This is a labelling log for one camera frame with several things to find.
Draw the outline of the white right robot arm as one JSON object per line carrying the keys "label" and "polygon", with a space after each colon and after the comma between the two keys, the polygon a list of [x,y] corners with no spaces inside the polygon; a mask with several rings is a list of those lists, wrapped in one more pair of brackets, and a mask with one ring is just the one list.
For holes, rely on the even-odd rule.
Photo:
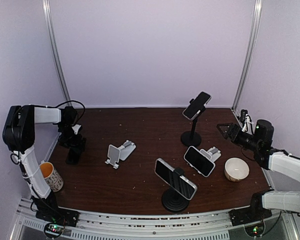
{"label": "white right robot arm", "polygon": [[[225,139],[233,144],[253,153],[254,161],[264,169],[267,174],[282,176],[283,180],[298,183],[300,186],[300,158],[288,153],[285,149],[272,146],[274,127],[265,120],[256,122],[254,133],[245,132],[236,123],[219,123],[217,129]],[[249,220],[259,220],[269,210],[280,210],[300,215],[300,187],[288,189],[277,180],[274,189],[254,193],[250,206],[244,214]]]}

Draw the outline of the black smartphone no case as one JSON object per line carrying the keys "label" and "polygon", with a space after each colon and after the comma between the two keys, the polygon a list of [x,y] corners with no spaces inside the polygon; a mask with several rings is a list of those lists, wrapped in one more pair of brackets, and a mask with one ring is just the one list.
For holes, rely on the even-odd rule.
{"label": "black smartphone no case", "polygon": [[76,147],[72,147],[69,149],[65,163],[68,165],[77,165],[79,163],[82,150]]}

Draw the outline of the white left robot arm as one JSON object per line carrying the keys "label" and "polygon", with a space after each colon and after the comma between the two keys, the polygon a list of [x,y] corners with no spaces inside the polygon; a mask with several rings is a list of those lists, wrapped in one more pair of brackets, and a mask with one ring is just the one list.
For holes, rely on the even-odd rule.
{"label": "white left robot arm", "polygon": [[68,149],[65,162],[78,164],[85,150],[86,138],[80,131],[78,121],[83,117],[66,103],[55,107],[42,105],[13,105],[10,107],[3,127],[2,139],[11,151],[11,161],[20,167],[23,179],[27,182],[33,202],[51,222],[62,218],[53,190],[45,181],[35,154],[35,125],[53,124],[57,126],[58,144]]}

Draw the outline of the white folding phone stand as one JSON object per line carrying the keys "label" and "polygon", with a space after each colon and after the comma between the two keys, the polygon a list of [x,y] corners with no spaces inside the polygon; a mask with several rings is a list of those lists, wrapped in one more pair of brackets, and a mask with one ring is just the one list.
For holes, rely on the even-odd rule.
{"label": "white folding phone stand", "polygon": [[119,168],[119,162],[125,161],[136,149],[134,142],[126,140],[121,146],[116,147],[112,144],[108,146],[106,164],[111,165],[114,169]]}

